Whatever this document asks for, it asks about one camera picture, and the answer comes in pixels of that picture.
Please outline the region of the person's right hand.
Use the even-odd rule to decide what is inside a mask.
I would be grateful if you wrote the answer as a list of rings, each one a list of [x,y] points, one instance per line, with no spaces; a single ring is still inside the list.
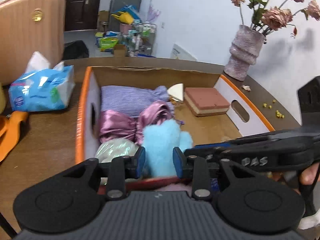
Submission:
[[[300,175],[300,182],[303,185],[312,185],[316,177],[318,167],[319,163],[315,163],[312,166],[308,167],[306,170],[304,170]]]

